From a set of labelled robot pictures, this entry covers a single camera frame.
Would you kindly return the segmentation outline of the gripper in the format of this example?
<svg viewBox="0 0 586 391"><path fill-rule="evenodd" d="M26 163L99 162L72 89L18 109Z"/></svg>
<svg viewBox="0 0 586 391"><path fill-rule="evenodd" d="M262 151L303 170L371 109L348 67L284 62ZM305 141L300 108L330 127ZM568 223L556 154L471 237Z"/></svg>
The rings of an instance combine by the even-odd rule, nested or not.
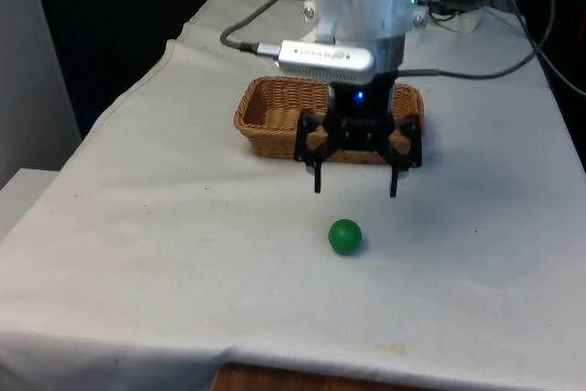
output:
<svg viewBox="0 0 586 391"><path fill-rule="evenodd" d="M330 84L325 115L303 109L298 117L293 158L313 169L314 192L321 191L322 164L341 150L377 150L391 168L389 196L395 198L399 174L422 166L422 126L416 114L395 120L390 110L394 72L376 74L367 84ZM309 134L319 128L325 139L309 148ZM397 131L407 141L399 149L389 137Z"/></svg>

